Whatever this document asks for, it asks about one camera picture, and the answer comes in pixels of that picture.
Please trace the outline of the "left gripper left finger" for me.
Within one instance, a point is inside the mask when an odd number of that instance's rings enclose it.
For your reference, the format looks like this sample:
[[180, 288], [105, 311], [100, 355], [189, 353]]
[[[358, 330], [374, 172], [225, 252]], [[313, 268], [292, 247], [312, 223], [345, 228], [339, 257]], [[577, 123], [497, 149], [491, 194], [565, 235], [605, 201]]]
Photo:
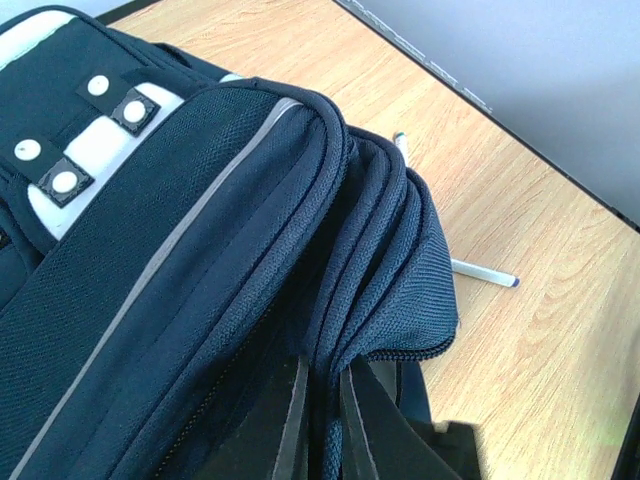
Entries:
[[199, 471], [201, 479], [307, 479], [308, 362], [286, 361]]

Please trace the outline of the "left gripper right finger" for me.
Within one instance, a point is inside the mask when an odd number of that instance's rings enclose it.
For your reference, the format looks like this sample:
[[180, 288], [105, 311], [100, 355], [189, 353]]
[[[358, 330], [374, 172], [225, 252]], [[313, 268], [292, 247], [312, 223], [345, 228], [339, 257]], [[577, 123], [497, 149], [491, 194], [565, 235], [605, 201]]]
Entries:
[[478, 479], [474, 427], [407, 418], [362, 357], [340, 377], [344, 479]]

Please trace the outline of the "navy blue student backpack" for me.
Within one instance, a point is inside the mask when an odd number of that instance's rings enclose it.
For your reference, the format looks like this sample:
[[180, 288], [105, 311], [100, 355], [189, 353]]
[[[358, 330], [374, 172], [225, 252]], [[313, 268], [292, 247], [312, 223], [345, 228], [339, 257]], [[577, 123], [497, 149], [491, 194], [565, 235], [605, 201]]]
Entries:
[[302, 357], [307, 479], [344, 479], [342, 372], [432, 424], [457, 327], [424, 180], [330, 99], [67, 7], [2, 25], [3, 478], [201, 479]]

